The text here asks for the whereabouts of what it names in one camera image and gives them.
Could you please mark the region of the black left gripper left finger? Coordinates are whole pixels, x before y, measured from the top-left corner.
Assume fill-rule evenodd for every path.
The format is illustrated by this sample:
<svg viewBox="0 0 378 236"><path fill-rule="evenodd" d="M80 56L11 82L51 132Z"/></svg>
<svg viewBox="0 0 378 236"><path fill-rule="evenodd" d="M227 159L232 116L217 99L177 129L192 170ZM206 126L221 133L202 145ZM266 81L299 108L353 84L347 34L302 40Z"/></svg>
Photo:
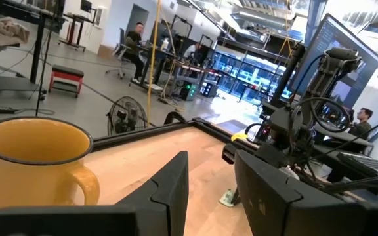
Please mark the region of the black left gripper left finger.
<svg viewBox="0 0 378 236"><path fill-rule="evenodd" d="M3 208L0 236L183 236L188 192L181 151L114 205Z"/></svg>

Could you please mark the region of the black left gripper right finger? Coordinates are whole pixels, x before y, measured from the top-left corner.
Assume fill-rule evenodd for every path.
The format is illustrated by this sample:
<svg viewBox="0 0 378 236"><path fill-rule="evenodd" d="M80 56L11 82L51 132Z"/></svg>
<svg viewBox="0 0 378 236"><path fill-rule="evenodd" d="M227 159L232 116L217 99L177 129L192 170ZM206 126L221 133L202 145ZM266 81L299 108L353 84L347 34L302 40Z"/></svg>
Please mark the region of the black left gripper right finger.
<svg viewBox="0 0 378 236"><path fill-rule="evenodd" d="M345 202L244 150L234 168L253 236L378 236L377 203Z"/></svg>

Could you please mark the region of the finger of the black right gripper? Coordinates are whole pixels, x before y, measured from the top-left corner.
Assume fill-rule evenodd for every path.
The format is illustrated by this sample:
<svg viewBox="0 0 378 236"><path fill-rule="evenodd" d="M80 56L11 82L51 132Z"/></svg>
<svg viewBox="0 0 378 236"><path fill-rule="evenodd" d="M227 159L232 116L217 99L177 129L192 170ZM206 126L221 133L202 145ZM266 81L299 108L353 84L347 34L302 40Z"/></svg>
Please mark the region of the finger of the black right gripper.
<svg viewBox="0 0 378 236"><path fill-rule="evenodd" d="M222 149L222 159L229 165L233 165L236 150L237 148L233 144L226 144Z"/></svg>

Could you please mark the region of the pale green wrapper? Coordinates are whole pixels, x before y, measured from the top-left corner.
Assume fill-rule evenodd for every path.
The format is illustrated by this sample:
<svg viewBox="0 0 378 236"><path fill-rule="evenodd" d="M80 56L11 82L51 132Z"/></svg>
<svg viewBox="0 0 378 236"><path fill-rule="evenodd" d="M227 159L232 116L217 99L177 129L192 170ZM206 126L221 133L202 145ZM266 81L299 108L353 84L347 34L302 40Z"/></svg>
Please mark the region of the pale green wrapper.
<svg viewBox="0 0 378 236"><path fill-rule="evenodd" d="M224 195L219 199L219 203L226 207L234 207L240 202L238 190L232 191L228 189Z"/></svg>

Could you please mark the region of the black floor fan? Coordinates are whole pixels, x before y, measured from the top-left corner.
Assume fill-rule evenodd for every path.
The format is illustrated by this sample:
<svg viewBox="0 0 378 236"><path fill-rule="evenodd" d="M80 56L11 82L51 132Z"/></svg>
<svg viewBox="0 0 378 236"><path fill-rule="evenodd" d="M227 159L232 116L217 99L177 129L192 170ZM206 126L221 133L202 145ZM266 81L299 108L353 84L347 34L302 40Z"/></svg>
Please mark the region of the black floor fan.
<svg viewBox="0 0 378 236"><path fill-rule="evenodd" d="M144 108L130 96L115 101L106 116L108 136L148 128Z"/></svg>

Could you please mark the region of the person seated by monitor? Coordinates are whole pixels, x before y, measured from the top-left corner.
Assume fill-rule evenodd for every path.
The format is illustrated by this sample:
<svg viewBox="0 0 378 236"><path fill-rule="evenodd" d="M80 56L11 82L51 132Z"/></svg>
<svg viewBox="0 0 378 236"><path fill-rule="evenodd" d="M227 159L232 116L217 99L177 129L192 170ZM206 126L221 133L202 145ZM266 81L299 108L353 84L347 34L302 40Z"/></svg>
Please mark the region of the person seated by monitor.
<svg viewBox="0 0 378 236"><path fill-rule="evenodd" d="M372 129L371 124L368 122L372 115L373 112L370 109L362 108L357 114L357 119L359 120L359 122L354 123L350 127L348 133L367 140L369 131Z"/></svg>

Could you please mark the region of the black keyboard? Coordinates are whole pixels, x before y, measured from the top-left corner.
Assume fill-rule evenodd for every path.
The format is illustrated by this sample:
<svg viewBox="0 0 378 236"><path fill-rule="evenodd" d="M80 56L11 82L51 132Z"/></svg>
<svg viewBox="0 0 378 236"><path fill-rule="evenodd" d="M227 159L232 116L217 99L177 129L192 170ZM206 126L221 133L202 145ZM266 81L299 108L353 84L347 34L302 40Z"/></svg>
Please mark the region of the black keyboard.
<svg viewBox="0 0 378 236"><path fill-rule="evenodd" d="M337 158L343 164L369 177L378 176L378 159L355 153L339 152Z"/></svg>

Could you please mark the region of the person bent over desk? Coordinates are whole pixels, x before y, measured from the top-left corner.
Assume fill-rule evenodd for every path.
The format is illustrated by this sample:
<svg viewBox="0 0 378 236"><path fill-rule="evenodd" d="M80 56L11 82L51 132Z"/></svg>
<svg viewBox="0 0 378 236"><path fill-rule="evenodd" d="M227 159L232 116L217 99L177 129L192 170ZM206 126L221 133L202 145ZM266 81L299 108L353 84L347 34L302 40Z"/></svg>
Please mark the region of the person bent over desk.
<svg viewBox="0 0 378 236"><path fill-rule="evenodd" d="M200 60L201 44L195 43L190 45L183 54L183 60L190 64L197 64Z"/></svg>

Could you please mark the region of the large computer monitor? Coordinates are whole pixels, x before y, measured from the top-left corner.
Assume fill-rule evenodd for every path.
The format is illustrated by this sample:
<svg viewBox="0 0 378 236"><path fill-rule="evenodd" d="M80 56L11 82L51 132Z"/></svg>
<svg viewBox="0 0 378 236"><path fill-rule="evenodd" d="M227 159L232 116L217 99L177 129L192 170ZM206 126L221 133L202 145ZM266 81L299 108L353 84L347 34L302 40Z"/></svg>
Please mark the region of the large computer monitor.
<svg viewBox="0 0 378 236"><path fill-rule="evenodd" d="M325 15L320 22L289 83L289 90L297 91L298 95L304 94L312 77L317 74L319 55L333 47L356 50L362 59L357 70L343 77L330 95L330 98L351 109L378 68L378 55L330 14Z"/></svg>

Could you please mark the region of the person on office chair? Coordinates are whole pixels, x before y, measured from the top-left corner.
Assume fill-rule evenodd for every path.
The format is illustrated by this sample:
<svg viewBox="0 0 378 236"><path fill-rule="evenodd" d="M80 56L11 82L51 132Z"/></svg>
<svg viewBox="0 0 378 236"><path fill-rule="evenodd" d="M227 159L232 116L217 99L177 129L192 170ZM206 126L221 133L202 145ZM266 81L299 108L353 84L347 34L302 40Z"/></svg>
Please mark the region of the person on office chair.
<svg viewBox="0 0 378 236"><path fill-rule="evenodd" d="M125 45L129 47L124 53L124 57L130 60L136 67L133 81L136 83L140 82L142 75L142 70L144 69L144 62L139 57L140 49L138 46L142 41L142 34L144 31L144 24L142 22L137 22L136 27L133 31L129 31L125 38Z"/></svg>

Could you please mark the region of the grey office chair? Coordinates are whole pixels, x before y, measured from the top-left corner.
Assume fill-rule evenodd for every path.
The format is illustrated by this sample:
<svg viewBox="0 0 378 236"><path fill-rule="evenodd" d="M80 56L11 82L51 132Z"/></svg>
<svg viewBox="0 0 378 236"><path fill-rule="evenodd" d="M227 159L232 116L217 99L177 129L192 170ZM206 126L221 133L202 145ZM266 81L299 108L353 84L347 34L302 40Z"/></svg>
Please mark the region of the grey office chair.
<svg viewBox="0 0 378 236"><path fill-rule="evenodd" d="M117 76L120 79L123 79L125 77L125 73L123 72L123 66L131 63L130 59L124 58L123 55L131 48L124 44L124 30L122 28L120 28L119 30L119 43L116 44L115 49L112 53L112 56L119 62L119 66L115 69L107 70L105 74L117 73Z"/></svg>

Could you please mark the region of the red stool with black seat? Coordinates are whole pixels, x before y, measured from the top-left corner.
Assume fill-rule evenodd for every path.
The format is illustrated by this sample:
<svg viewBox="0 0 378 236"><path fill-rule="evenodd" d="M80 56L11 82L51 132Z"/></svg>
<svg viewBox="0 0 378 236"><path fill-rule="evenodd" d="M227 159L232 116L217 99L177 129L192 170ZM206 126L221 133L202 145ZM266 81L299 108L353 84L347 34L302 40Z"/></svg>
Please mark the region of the red stool with black seat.
<svg viewBox="0 0 378 236"><path fill-rule="evenodd" d="M69 68L54 64L48 88L48 93L52 90L61 90L75 94L77 98L81 93L84 72L78 69Z"/></svg>

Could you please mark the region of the black thin stand pole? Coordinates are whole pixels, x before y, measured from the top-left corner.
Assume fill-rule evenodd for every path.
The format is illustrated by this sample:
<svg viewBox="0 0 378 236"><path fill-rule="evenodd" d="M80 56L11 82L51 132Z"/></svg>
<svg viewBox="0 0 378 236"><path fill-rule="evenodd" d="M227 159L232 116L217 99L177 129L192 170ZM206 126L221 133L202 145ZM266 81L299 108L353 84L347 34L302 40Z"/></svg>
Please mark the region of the black thin stand pole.
<svg viewBox="0 0 378 236"><path fill-rule="evenodd" d="M48 32L48 35L47 35L47 44L46 44L45 55L44 55L44 60L43 60L43 67L42 67L41 78L40 78L40 83L39 83L39 94L38 94L38 97L37 97L37 104L36 104L36 107L35 107L35 116L36 117L39 115L39 105L40 105L40 101L41 101L40 95L41 95L41 92L43 91L43 82L44 82L45 68L46 68L46 65L47 65L48 51L49 51L49 47L50 47L50 43L51 43L51 35L52 35L53 29L54 29L55 18L57 18L57 16L58 16L58 9L60 7L60 2L61 2L61 0L56 0L56 5L55 5L55 8L54 8L49 32Z"/></svg>

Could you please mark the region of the black standing desk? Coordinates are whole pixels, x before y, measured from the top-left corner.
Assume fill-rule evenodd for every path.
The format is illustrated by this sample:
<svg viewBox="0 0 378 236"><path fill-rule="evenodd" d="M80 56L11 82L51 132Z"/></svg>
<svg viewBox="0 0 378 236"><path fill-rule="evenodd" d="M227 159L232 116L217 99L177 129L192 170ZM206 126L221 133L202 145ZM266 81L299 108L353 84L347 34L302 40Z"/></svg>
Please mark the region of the black standing desk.
<svg viewBox="0 0 378 236"><path fill-rule="evenodd" d="M0 0L0 14L38 26L37 38L35 40L33 48L33 61L31 63L30 77L24 77L20 73L16 73L15 77L7 77L0 74L0 91L38 91L38 100L43 101L46 98L47 91L43 89L42 82L37 83L36 81L41 48L43 44L43 31L45 29L45 22L47 19L49 19L51 23L54 23L55 21L62 21L63 18L49 11L16 2L15 0Z"/></svg>

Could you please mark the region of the beige cloth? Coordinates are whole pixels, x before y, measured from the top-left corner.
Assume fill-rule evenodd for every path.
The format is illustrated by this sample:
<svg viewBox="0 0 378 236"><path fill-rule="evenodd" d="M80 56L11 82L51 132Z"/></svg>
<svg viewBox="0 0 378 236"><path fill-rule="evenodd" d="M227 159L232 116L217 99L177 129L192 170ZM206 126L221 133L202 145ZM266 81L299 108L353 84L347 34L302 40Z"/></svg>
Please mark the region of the beige cloth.
<svg viewBox="0 0 378 236"><path fill-rule="evenodd" d="M0 18L0 47L25 44L30 31L11 17Z"/></svg>

